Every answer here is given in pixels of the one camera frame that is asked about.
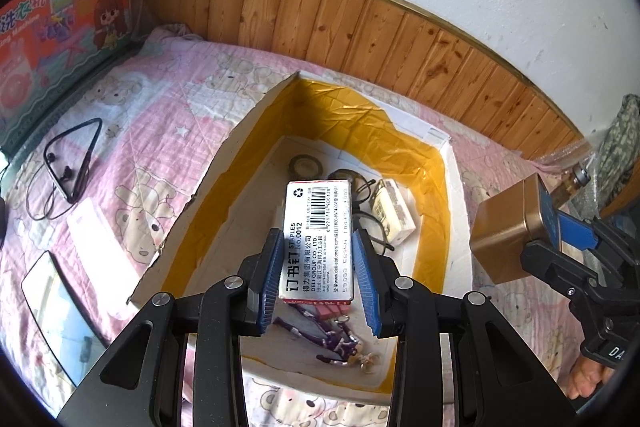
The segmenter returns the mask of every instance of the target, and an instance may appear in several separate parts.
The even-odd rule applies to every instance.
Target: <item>earbud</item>
[[[74,177],[74,172],[71,170],[71,167],[67,165],[65,170],[62,171],[62,177],[60,178],[61,182],[68,182],[71,178]]]

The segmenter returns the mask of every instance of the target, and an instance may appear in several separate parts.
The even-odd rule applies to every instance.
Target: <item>mirror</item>
[[[25,276],[22,293],[49,349],[77,386],[105,346],[71,298],[49,251]]]

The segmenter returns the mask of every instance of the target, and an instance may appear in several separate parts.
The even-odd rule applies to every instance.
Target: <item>cardboard box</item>
[[[416,230],[388,256],[432,291],[461,297],[471,290],[466,207],[447,135],[369,94],[301,72],[270,89],[231,131],[132,301],[142,306],[161,289],[200,293],[235,274],[244,257],[261,250],[268,230],[283,226],[287,166],[298,154],[318,158],[325,174],[350,168],[367,180],[395,180]],[[281,301],[274,315],[300,330],[314,327],[297,323],[300,316]],[[260,339],[241,339],[242,368],[307,393],[388,403],[396,340],[372,336],[357,281],[349,316],[366,349],[381,355],[370,375],[319,362],[317,346],[273,326]]]

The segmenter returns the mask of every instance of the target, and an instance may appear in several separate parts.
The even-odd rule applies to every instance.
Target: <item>glasses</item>
[[[371,187],[376,184],[376,180],[367,181],[359,172],[351,169],[337,169],[327,177],[329,180],[348,180],[351,184],[351,216],[357,219],[357,224],[369,233],[369,238],[373,244],[373,249],[379,255],[386,254],[386,251],[394,251],[394,247],[389,244],[386,238],[385,227],[380,220],[360,208],[372,195]]]

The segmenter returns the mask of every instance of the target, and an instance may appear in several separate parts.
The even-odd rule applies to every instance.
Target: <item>small white box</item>
[[[397,247],[415,230],[415,223],[394,180],[380,180],[373,193],[373,215],[385,229],[386,240]]]
[[[280,299],[347,305],[353,300],[351,186],[347,180],[290,182]]]

